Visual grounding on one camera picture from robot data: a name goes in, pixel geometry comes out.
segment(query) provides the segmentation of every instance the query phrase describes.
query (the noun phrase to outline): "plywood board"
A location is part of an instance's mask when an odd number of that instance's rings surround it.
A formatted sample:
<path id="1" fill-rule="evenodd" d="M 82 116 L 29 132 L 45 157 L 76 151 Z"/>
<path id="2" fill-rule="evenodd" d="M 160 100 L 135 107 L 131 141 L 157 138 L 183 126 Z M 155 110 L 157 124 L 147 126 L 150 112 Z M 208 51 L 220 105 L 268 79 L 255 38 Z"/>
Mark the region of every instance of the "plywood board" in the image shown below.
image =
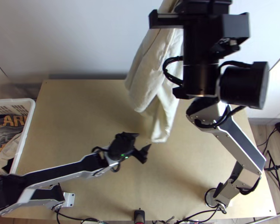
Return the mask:
<path id="1" fill-rule="evenodd" d="M 147 220 L 166 220 L 172 215 L 182 219 L 208 210 L 204 193 L 225 182 L 236 161 L 213 135 L 199 131 L 186 119 L 190 103 L 180 101 L 170 138 L 151 146 L 144 165 L 129 158 L 118 173 L 62 183 L 64 191 L 76 194 L 74 207 L 62 212 L 116 221 L 131 220 L 138 208 L 145 210 Z M 245 112 L 236 114 L 235 120 L 254 141 Z M 136 147 L 141 148 L 150 143 L 150 123 L 132 110 L 123 81 L 44 81 L 18 174 L 78 161 L 93 147 L 108 145 L 122 131 L 140 133 Z M 214 219 L 276 214 L 266 178 L 253 193 L 238 195 L 232 202 L 227 215 L 218 212 Z M 44 206 L 19 208 L 7 216 L 56 217 Z"/>

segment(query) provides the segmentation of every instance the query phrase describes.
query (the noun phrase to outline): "black tripod leg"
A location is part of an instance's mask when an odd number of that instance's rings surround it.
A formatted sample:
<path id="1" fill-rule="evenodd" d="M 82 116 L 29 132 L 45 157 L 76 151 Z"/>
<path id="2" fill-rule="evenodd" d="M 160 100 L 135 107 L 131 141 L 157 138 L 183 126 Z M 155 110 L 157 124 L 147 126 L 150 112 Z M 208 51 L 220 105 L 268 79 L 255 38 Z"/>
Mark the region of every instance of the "black tripod leg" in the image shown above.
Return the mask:
<path id="1" fill-rule="evenodd" d="M 268 152 L 268 155 L 269 155 L 269 157 L 270 157 L 270 164 L 269 164 L 268 168 L 265 168 L 264 170 L 265 170 L 265 171 L 270 171 L 270 172 L 272 173 L 272 175 L 274 176 L 274 178 L 275 178 L 275 179 L 277 180 L 277 182 L 278 182 L 279 191 L 280 191 L 280 179 L 279 179 L 279 175 L 278 175 L 278 169 L 279 169 L 279 167 L 275 165 L 274 160 L 273 160 L 273 158 L 272 158 L 270 152 L 269 152 L 269 151 L 267 151 L 267 152 Z"/>
<path id="2" fill-rule="evenodd" d="M 134 211 L 134 224 L 145 224 L 145 212 L 140 208 Z"/>
<path id="3" fill-rule="evenodd" d="M 278 184 L 279 184 L 279 190 L 280 190 L 280 179 L 279 179 L 279 175 L 278 175 L 278 170 L 276 170 L 276 177 L 277 177 L 277 181 L 278 181 Z"/>

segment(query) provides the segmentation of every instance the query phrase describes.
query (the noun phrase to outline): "white wall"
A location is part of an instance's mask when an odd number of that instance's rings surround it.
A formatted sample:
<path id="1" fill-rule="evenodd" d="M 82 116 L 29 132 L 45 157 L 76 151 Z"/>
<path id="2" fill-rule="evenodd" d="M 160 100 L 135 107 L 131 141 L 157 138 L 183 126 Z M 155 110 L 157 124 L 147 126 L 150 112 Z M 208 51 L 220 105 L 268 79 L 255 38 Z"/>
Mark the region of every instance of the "white wall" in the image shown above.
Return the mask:
<path id="1" fill-rule="evenodd" d="M 11 77 L 127 73 L 162 0 L 0 0 L 0 66 Z"/>
<path id="2" fill-rule="evenodd" d="M 24 93 L 20 92 L 0 69 L 0 99 L 22 98 Z"/>
<path id="3" fill-rule="evenodd" d="M 225 60 L 268 61 L 272 67 L 280 58 L 280 0 L 233 0 L 230 13 L 243 12 L 249 12 L 251 37 Z"/>

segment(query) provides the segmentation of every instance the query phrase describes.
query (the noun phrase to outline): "tripod stand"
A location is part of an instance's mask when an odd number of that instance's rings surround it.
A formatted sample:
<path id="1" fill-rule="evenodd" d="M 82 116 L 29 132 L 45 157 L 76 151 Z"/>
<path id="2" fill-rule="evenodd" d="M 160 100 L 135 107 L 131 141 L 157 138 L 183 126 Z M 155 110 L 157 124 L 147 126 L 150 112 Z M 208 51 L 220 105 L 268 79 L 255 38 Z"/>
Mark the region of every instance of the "tripod stand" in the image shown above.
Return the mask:
<path id="1" fill-rule="evenodd" d="M 275 163 L 274 163 L 274 160 L 273 160 L 273 158 L 272 158 L 272 156 L 271 156 L 271 154 L 270 154 L 270 152 L 268 151 L 268 155 L 269 155 L 269 157 L 270 157 L 270 164 L 269 164 L 269 166 L 268 166 L 268 168 L 265 168 L 264 170 L 265 171 L 270 171 L 271 172 L 271 174 L 274 176 L 274 178 L 277 180 L 277 182 L 278 182 L 278 185 L 279 185 L 279 190 L 280 190 L 280 178 L 279 178 L 279 175 L 278 175 L 278 169 L 280 169 L 280 165 L 276 165 Z"/>

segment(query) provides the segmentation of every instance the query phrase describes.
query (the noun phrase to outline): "black cable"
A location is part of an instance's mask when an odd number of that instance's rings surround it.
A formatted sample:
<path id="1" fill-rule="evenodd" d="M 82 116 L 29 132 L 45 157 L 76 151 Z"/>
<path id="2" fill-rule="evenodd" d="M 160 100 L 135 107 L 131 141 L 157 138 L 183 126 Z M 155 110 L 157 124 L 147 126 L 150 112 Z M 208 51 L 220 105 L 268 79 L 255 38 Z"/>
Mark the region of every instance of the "black cable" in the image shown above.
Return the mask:
<path id="1" fill-rule="evenodd" d="M 183 56 L 177 56 L 177 57 L 170 57 L 170 58 L 167 58 L 164 63 L 163 63 L 163 73 L 164 75 L 166 76 L 166 78 L 179 85 L 179 86 L 182 86 L 183 85 L 183 81 L 180 80 L 179 78 L 171 75 L 169 72 L 168 72 L 168 69 L 166 68 L 169 64 L 173 63 L 173 62 L 177 62 L 177 61 L 182 61 L 183 60 Z"/>
<path id="2" fill-rule="evenodd" d="M 204 202 L 205 202 L 206 205 L 209 206 L 210 208 L 216 208 L 216 207 L 217 207 L 216 205 L 215 205 L 215 206 L 211 206 L 211 205 L 207 202 L 207 200 L 206 200 L 206 196 L 207 196 L 207 194 L 208 194 L 211 190 L 216 190 L 216 188 L 211 188 L 211 189 L 209 189 L 209 190 L 204 194 Z"/>
<path id="3" fill-rule="evenodd" d="M 60 221 L 59 221 L 59 218 L 58 218 L 59 210 L 60 210 L 60 209 L 58 209 L 57 212 L 56 212 L 56 219 L 57 219 L 58 224 L 60 224 Z"/>
<path id="4" fill-rule="evenodd" d="M 232 115 L 236 114 L 237 112 L 239 112 L 240 110 L 242 110 L 244 108 L 245 108 L 245 106 L 238 106 L 234 110 L 230 111 L 221 122 L 218 122 L 215 124 L 215 127 L 222 125 L 224 122 L 227 121 L 228 118 L 230 118 Z"/>
<path id="5" fill-rule="evenodd" d="M 257 147 L 258 147 L 258 146 L 262 146 L 262 145 L 264 145 L 265 143 L 267 143 L 267 141 L 270 139 L 271 135 L 274 134 L 276 131 L 277 131 L 277 130 L 276 130 L 276 127 L 275 127 L 275 128 L 272 130 L 272 132 L 269 134 L 269 136 L 268 136 L 268 138 L 266 139 L 266 141 L 265 141 L 264 143 L 262 143 L 262 144 L 257 145 Z"/>
<path id="6" fill-rule="evenodd" d="M 240 191 L 240 193 L 242 195 L 248 195 L 256 189 L 256 187 L 259 183 L 259 180 L 260 180 L 260 178 L 258 178 L 258 180 L 256 181 L 256 183 L 254 184 L 254 186 L 251 189 L 245 189 L 245 188 L 239 188 L 239 187 L 237 187 L 237 189 Z"/>
<path id="7" fill-rule="evenodd" d="M 227 113 L 227 108 L 225 109 L 223 116 L 218 120 L 217 123 L 212 123 L 212 124 L 202 124 L 201 120 L 199 119 L 195 119 L 194 123 L 197 127 L 199 128 L 216 128 L 220 125 L 222 125 L 224 122 L 226 122 L 228 120 L 228 118 L 230 118 L 232 115 L 236 114 L 237 112 L 239 112 L 240 110 L 244 109 L 245 106 L 238 106 L 237 108 L 235 108 L 234 110 L 230 111 L 228 114 Z"/>
<path id="8" fill-rule="evenodd" d="M 58 215 L 61 215 L 65 218 L 68 218 L 68 219 L 71 219 L 71 220 L 78 220 L 78 221 L 82 221 L 81 223 L 85 222 L 85 221 L 91 221 L 91 222 L 100 222 L 98 219 L 96 218 L 85 218 L 85 219 L 82 219 L 82 218 L 74 218 L 74 217 L 70 217 L 70 216 L 67 216 L 67 215 L 64 215 L 62 213 L 60 213 L 60 208 L 55 211 L 56 212 L 56 219 L 57 219 L 57 222 L 58 224 L 60 224 L 60 221 L 59 221 L 59 218 L 58 218 Z"/>
<path id="9" fill-rule="evenodd" d="M 198 212 L 198 213 L 196 213 L 196 214 L 194 214 L 194 215 L 191 215 L 191 216 L 189 216 L 189 217 L 187 217 L 187 218 L 185 218 L 185 219 L 183 219 L 183 220 L 177 221 L 176 224 L 179 224 L 179 223 L 181 223 L 181 222 L 205 223 L 205 222 L 209 221 L 209 220 L 215 215 L 215 213 L 216 213 L 218 210 L 221 211 L 223 214 L 226 214 L 226 212 L 223 212 L 223 210 L 222 210 L 221 208 L 219 208 L 219 205 L 216 205 L 216 209 Z M 200 215 L 200 214 L 202 214 L 202 213 L 206 213 L 206 212 L 213 212 L 213 214 L 212 214 L 208 219 L 203 220 L 203 221 L 198 221 L 198 222 L 197 222 L 197 221 L 195 221 L 195 220 L 190 220 L 190 218 L 192 218 L 192 217 L 194 217 L 194 216 L 197 216 L 197 215 Z"/>
<path id="10" fill-rule="evenodd" d="M 277 130 L 277 128 L 275 127 L 275 128 L 271 131 L 271 133 L 269 134 L 269 136 L 268 136 L 268 138 L 266 139 L 266 141 L 265 141 L 264 143 L 262 143 L 262 144 L 257 145 L 257 147 L 259 147 L 259 146 L 262 146 L 262 145 L 265 144 L 265 147 L 264 147 L 264 149 L 263 149 L 263 151 L 262 151 L 262 154 L 263 154 L 263 155 L 264 155 L 264 153 L 265 153 L 265 151 L 266 151 L 266 149 L 267 149 L 267 147 L 268 147 L 268 142 L 269 142 L 269 140 L 270 140 L 270 137 L 271 137 L 276 131 L 278 131 L 278 130 Z"/>
<path id="11" fill-rule="evenodd" d="M 116 169 L 114 167 L 111 168 L 112 172 L 118 172 L 120 170 L 120 163 L 117 165 Z"/>

